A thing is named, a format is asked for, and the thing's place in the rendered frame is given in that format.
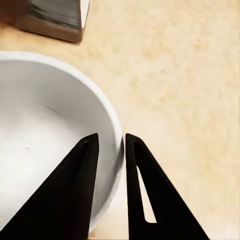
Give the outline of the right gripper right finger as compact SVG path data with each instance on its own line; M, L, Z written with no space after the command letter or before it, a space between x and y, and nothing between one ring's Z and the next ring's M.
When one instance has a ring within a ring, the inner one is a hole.
M210 240L145 142L126 133L129 240ZM156 223L145 220L139 168Z

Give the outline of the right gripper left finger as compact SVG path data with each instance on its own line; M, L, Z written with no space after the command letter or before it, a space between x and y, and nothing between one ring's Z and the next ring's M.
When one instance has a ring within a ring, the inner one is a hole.
M0 231L0 240L88 240L99 135L81 139Z

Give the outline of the coffee cup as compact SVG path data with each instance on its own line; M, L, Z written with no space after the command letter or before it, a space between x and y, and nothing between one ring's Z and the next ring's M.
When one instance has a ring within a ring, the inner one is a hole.
M83 138L98 133L89 231L107 213L124 168L118 115L101 88L52 56L0 50L0 232Z

